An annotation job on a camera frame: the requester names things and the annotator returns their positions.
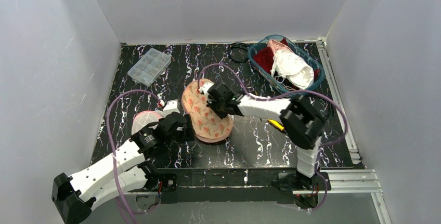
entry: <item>teal basket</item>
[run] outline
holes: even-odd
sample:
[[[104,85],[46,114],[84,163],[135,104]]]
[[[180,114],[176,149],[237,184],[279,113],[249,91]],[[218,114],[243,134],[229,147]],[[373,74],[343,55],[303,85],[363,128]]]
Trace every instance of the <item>teal basket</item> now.
[[[248,59],[250,60],[251,65],[255,69],[257,69],[259,71],[259,73],[266,80],[269,81],[271,86],[273,86],[276,90],[278,90],[282,94],[283,93],[287,93],[290,90],[286,89],[285,86],[282,83],[278,82],[270,74],[268,74],[259,64],[257,64],[256,61],[254,61],[253,57],[259,51],[261,51],[262,49],[265,49],[267,47],[266,43],[270,39],[274,39],[275,41],[282,41],[283,38],[284,37],[282,35],[276,35],[276,34],[275,35],[270,35],[270,36],[265,37],[263,40],[259,41],[258,43],[252,45],[250,48],[248,48]],[[315,82],[311,86],[306,88],[307,90],[314,90],[314,89],[316,89],[320,85],[320,83],[325,79],[325,72],[323,70],[323,67],[320,65],[319,62],[317,62],[317,60],[315,60],[313,57],[308,55],[304,50],[302,50],[298,46],[294,45],[288,38],[286,38],[286,39],[287,39],[288,46],[291,48],[291,50],[293,50],[293,52],[295,54],[297,54],[300,57],[302,57],[306,61],[306,63],[313,68],[313,70],[320,69],[320,74],[319,74],[317,80],[315,80]]]

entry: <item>plastic organizer box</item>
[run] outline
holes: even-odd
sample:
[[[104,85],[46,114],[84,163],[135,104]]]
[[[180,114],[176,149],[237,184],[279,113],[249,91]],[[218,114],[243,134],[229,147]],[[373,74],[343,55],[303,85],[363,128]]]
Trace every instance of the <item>plastic organizer box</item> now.
[[[267,47],[267,42],[270,39],[274,39],[275,41],[282,41],[283,40],[282,35],[270,35],[265,37],[263,40],[257,42],[256,44],[252,45],[250,48],[248,48],[248,59],[251,62],[251,65],[259,71],[259,73],[269,81],[271,86],[273,86],[276,90],[278,90],[280,93],[287,93],[289,92],[288,89],[285,88],[285,86],[275,80],[270,74],[268,74],[259,64],[257,64],[256,61],[254,61],[253,57],[256,55],[259,51]],[[315,80],[315,82],[307,88],[307,90],[314,90],[317,88],[320,83],[325,79],[325,72],[323,70],[323,66],[320,65],[317,60],[315,60],[313,57],[308,55],[304,50],[299,48],[298,46],[294,45],[288,38],[287,43],[288,46],[293,50],[293,52],[297,55],[299,55],[301,58],[303,58],[308,65],[310,65],[314,70],[320,69],[320,74],[318,78]]]
[[[130,68],[128,75],[137,83],[150,86],[172,62],[172,57],[151,48]]]

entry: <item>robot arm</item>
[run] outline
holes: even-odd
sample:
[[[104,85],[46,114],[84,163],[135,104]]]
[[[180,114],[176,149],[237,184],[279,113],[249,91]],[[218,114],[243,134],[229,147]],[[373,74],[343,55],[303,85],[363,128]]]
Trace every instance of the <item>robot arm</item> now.
[[[166,152],[173,142],[194,140],[190,116],[182,116],[177,105],[172,108],[166,106],[164,118],[133,134],[116,150],[116,157],[110,154],[80,172],[62,173],[54,179],[52,201],[66,224],[82,222],[97,206],[118,196],[113,159],[123,192],[153,189],[158,184],[159,172],[146,160]]]
[[[281,122],[291,141],[298,146],[297,171],[307,178],[315,174],[325,118],[311,106],[307,98],[300,96],[298,99],[257,101],[244,93],[234,94],[220,82],[205,83],[199,92],[208,95],[207,106],[220,118],[232,114]]]

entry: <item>wire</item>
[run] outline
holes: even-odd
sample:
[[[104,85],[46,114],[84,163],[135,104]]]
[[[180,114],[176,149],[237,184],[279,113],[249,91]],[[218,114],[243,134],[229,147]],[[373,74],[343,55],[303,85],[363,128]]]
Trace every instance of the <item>wire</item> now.
[[[321,144],[320,147],[325,147],[325,146],[331,146],[331,145],[334,145],[334,144],[338,144],[338,143],[340,143],[340,142],[344,139],[344,137],[346,136],[347,131],[348,131],[348,130],[347,130],[347,118],[346,118],[346,115],[344,114],[342,108],[341,108],[337,103],[335,103],[334,101],[332,101],[332,99],[328,98],[327,96],[325,96],[325,95],[323,95],[323,94],[317,93],[317,92],[315,92],[315,91],[311,91],[311,90],[294,90],[294,91],[289,91],[289,92],[287,92],[287,93],[280,94],[280,95],[275,96],[275,97],[272,97],[272,98],[257,97],[257,96],[255,96],[255,95],[253,95],[253,94],[251,94],[251,93],[248,92],[247,88],[245,87],[245,84],[243,83],[243,81],[240,79],[240,77],[237,75],[237,73],[236,73],[232,68],[230,68],[229,66],[227,66],[227,65],[225,65],[225,64],[221,64],[221,63],[209,64],[209,65],[207,65],[206,67],[204,67],[204,68],[202,69],[202,71],[199,72],[199,74],[198,74],[198,89],[199,89],[199,87],[200,87],[200,80],[201,80],[201,77],[202,77],[202,74],[204,73],[204,71],[205,71],[206,69],[208,69],[209,67],[212,67],[212,66],[215,66],[215,65],[220,65],[220,66],[223,66],[224,68],[227,68],[227,70],[230,70],[230,71],[234,74],[234,76],[236,77],[236,79],[238,80],[240,86],[241,86],[242,89],[243,89],[243,92],[244,92],[247,96],[249,96],[250,98],[252,98],[252,99],[254,99],[254,100],[256,100],[256,101],[273,101],[273,100],[276,100],[276,99],[281,99],[281,98],[284,98],[284,97],[287,97],[287,96],[290,96],[290,95],[295,95],[295,94],[311,94],[311,95],[313,95],[313,96],[316,96],[316,97],[318,97],[318,98],[321,98],[321,99],[323,99],[323,100],[329,102],[329,103],[330,103],[335,109],[337,109],[337,111],[338,111],[338,112],[340,113],[340,115],[342,116],[342,119],[343,119],[343,125],[344,125],[343,127],[344,127],[344,129],[343,129],[343,133],[338,137],[337,140],[332,141],[332,142],[328,142],[328,143]]]
[[[112,154],[114,157],[113,158],[113,176],[115,178],[116,189],[118,190],[118,194],[120,195],[120,199],[123,202],[123,204],[121,204],[121,205],[124,206],[125,209],[127,210],[128,214],[130,215],[130,218],[132,219],[133,224],[137,224],[138,222],[136,221],[134,213],[130,209],[130,207],[127,203],[127,200],[124,197],[124,193],[121,189],[121,185],[118,180],[118,170],[117,170],[117,165],[116,165],[116,147],[115,147],[115,143],[114,143],[113,137],[112,137],[112,130],[110,128],[110,112],[112,111],[113,107],[115,106],[116,102],[118,102],[119,99],[121,99],[122,97],[124,97],[128,94],[131,94],[131,93],[147,93],[147,94],[150,94],[152,97],[156,98],[156,100],[158,100],[158,102],[160,102],[161,100],[155,94],[153,94],[151,91],[142,90],[142,89],[129,90],[129,91],[126,91],[125,93],[117,96],[110,104],[109,108],[107,109],[107,113],[106,113],[107,134],[109,135],[109,142],[110,142],[110,146],[112,147]],[[129,224],[129,222],[127,221],[125,216],[124,215],[122,215],[122,216],[123,216],[125,222],[127,224]]]
[[[231,56],[231,53],[232,53],[231,50],[234,49],[234,48],[236,48],[236,49],[241,49],[241,50],[244,50],[244,51],[248,52],[248,48],[250,48],[250,45],[247,44],[247,43],[242,43],[242,42],[234,42],[234,43],[230,44],[230,45],[228,46],[228,48],[227,48],[228,57],[229,57],[232,61],[234,61],[234,62],[236,62],[236,63],[244,63],[244,62],[247,62],[247,61],[248,61],[248,53],[245,54],[245,58],[244,58],[244,59],[239,59],[239,60],[234,59],[234,58]]]
[[[158,198],[159,198],[159,203],[161,202],[161,190],[162,190],[162,182],[161,182],[161,184],[160,184],[160,186],[159,186],[159,190],[158,190]],[[120,199],[119,198],[117,198],[117,202],[118,202],[118,210],[120,211],[120,213],[121,213],[121,215],[123,216],[123,218],[124,218],[124,220],[126,219],[125,218],[125,216],[123,215],[123,213],[122,213],[122,211],[121,210],[125,210],[126,212],[128,212],[128,210],[121,204],[121,201],[120,201]],[[133,214],[135,214],[135,215],[141,215],[141,214],[145,214],[145,213],[148,213],[148,212],[151,212],[151,211],[153,211],[153,210],[155,210],[156,209],[156,207],[159,205],[159,203],[153,203],[152,205],[150,205],[150,207],[147,209],[147,210],[145,210],[145,211],[132,211],[132,213]]]
[[[314,194],[314,195],[317,195],[317,194],[318,194],[318,191],[320,191],[320,185],[317,185],[317,192],[316,192],[316,194]]]

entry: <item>black cable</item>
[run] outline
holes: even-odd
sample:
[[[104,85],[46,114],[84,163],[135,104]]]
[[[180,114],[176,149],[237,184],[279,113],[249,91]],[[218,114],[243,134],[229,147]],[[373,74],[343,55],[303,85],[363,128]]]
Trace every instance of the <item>black cable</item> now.
[[[249,47],[250,47],[250,45],[247,44],[247,43],[234,42],[234,43],[232,43],[232,44],[230,44],[230,45],[228,46],[228,49],[227,49],[228,57],[229,57],[232,61],[234,61],[234,62],[236,62],[236,63],[245,63],[245,62],[248,61],[248,54],[245,54],[245,58],[244,58],[244,59],[234,59],[234,58],[231,56],[231,50],[233,50],[233,49],[236,48],[236,49],[242,49],[242,50],[248,52],[248,48],[249,48]]]
[[[147,210],[151,209],[151,207],[156,206],[156,205],[157,205],[157,203],[153,203],[152,205],[150,205],[150,207]]]

